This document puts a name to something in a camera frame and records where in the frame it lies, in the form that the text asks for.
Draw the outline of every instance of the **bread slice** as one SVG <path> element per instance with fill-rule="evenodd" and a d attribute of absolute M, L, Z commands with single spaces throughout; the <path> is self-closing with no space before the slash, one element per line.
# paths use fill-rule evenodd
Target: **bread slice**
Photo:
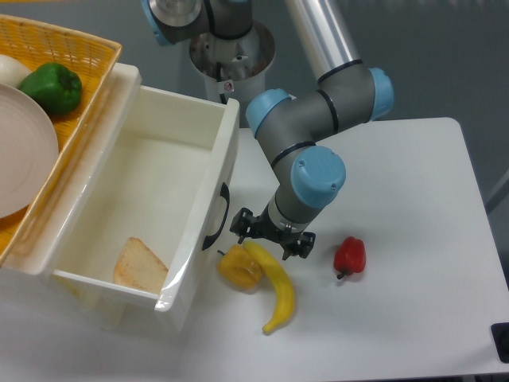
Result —
<path fill-rule="evenodd" d="M 113 283 L 159 294 L 168 268 L 137 237 L 127 239 L 113 270 Z"/>

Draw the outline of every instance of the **wicker basket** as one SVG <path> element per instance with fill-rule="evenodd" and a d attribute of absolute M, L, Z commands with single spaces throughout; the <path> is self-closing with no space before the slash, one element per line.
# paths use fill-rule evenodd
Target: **wicker basket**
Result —
<path fill-rule="evenodd" d="M 72 156 L 89 111 L 115 62 L 121 45 L 72 29 L 0 14 L 0 54 L 13 57 L 34 70 L 46 62 L 64 64 L 82 81 L 81 104 L 63 117 L 52 118 L 59 157 L 41 191 L 30 206 L 0 219 L 0 266 L 10 248 L 45 203 Z"/>

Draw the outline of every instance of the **red pepper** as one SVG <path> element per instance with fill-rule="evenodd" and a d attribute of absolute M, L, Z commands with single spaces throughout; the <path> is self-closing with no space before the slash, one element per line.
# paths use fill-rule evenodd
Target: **red pepper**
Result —
<path fill-rule="evenodd" d="M 339 272 L 338 279 L 345 275 L 360 273 L 366 267 L 366 250 L 364 242 L 353 236 L 347 237 L 337 249 L 334 256 L 334 268 Z"/>

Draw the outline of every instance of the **onion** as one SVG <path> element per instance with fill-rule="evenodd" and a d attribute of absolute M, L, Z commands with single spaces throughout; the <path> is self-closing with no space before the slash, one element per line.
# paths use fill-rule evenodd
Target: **onion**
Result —
<path fill-rule="evenodd" d="M 32 71 L 13 57 L 0 54 L 0 84 L 18 88 Z"/>

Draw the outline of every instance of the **yellow pepper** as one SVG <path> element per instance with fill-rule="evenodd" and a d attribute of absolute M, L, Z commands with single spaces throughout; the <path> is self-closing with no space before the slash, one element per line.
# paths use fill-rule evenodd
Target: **yellow pepper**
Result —
<path fill-rule="evenodd" d="M 262 278 L 262 268 L 240 245 L 234 244 L 217 264 L 217 271 L 242 289 L 251 289 Z"/>

